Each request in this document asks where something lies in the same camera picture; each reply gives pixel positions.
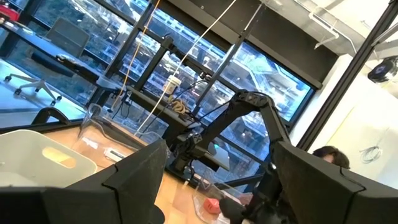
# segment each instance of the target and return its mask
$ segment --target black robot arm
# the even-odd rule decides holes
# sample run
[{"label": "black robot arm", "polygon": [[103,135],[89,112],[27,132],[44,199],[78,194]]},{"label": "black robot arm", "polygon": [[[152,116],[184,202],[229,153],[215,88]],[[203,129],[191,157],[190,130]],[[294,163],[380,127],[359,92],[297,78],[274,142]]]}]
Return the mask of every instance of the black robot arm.
[{"label": "black robot arm", "polygon": [[170,146],[175,159],[168,168],[175,174],[184,173],[185,168],[192,160],[199,159],[209,167],[214,167],[204,159],[206,153],[215,154],[209,147],[221,132],[226,129],[236,118],[259,111],[266,128],[271,144],[277,141],[290,142],[287,131],[282,124],[271,97],[258,92],[239,90],[229,101],[228,107],[201,133],[193,134],[182,142]]},{"label": "black robot arm", "polygon": [[271,97],[253,91],[239,90],[230,100],[228,107],[205,129],[199,146],[207,149],[209,143],[221,134],[236,118],[259,111],[268,130],[271,144],[276,141],[290,142],[277,108]]}]

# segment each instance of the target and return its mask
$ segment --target chair leg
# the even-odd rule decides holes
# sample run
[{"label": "chair leg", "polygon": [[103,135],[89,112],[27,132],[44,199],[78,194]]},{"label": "chair leg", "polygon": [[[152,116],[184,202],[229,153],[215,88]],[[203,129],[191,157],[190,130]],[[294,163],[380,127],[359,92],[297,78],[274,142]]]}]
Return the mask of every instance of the chair leg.
[{"label": "chair leg", "polygon": [[40,86],[43,90],[45,90],[50,96],[51,98],[55,101],[57,100],[57,98],[52,94],[50,87],[47,86],[46,82],[42,80],[42,85]]},{"label": "chair leg", "polygon": [[19,88],[20,89],[27,88],[27,87],[39,88],[41,86],[41,84],[42,84],[42,81],[38,81],[38,82],[33,82],[33,83],[28,83],[28,84],[25,84],[25,85],[21,85]]},{"label": "chair leg", "polygon": [[16,77],[16,78],[19,78],[21,80],[25,80],[25,81],[28,81],[28,82],[38,82],[38,81],[40,81],[39,79],[36,79],[36,78],[31,78],[31,77],[26,77],[26,76],[23,76],[23,75],[16,75],[16,74],[10,74],[9,77]]}]

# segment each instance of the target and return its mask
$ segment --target black panel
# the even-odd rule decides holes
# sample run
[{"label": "black panel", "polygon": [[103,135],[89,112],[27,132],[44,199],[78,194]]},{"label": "black panel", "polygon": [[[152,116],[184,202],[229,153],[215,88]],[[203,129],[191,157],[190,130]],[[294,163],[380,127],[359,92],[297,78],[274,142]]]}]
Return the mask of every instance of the black panel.
[{"label": "black panel", "polygon": [[[207,27],[198,23],[198,21],[189,14],[183,12],[181,9],[175,7],[168,1],[161,1],[159,4],[159,9],[172,16],[174,19],[181,21],[184,26],[196,32],[198,35],[202,35],[202,33],[204,33],[207,29]],[[204,38],[225,52],[231,47],[231,44],[228,41],[212,31],[208,32]]]},{"label": "black panel", "polygon": [[[221,15],[232,1],[190,0],[215,18]],[[221,22],[236,33],[240,33],[259,3],[258,0],[237,0],[221,18]],[[262,14],[251,35],[263,44],[260,46],[254,43],[257,47],[307,81],[310,76],[322,83],[338,58],[335,53],[324,46],[314,50],[315,44],[317,44],[314,38],[271,9],[267,9]]]},{"label": "black panel", "polygon": [[[205,12],[218,18],[233,0],[190,0]],[[258,0],[237,0],[221,22],[237,33],[242,32],[260,5]]]},{"label": "black panel", "polygon": [[251,34],[320,82],[338,58],[325,46],[314,50],[318,41],[272,10],[262,14]]}]

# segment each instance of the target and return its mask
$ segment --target ceiling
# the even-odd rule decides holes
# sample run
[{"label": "ceiling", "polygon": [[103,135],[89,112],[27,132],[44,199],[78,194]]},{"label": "ceiling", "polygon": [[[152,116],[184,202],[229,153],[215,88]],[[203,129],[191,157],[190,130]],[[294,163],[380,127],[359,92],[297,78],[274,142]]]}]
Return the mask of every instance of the ceiling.
[{"label": "ceiling", "polygon": [[[261,0],[338,55],[354,55],[389,0]],[[370,60],[398,54],[398,34]]]}]

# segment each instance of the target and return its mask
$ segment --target red object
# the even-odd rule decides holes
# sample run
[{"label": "red object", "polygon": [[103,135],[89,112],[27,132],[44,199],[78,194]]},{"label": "red object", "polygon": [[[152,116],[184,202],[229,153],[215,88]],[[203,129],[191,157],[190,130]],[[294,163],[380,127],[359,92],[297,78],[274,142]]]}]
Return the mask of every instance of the red object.
[{"label": "red object", "polygon": [[206,198],[203,203],[203,208],[210,214],[218,215],[221,213],[220,205],[218,204],[218,200],[215,198]]},{"label": "red object", "polygon": [[4,14],[10,18],[11,21],[18,21],[19,13],[5,5],[0,6],[0,14]]}]

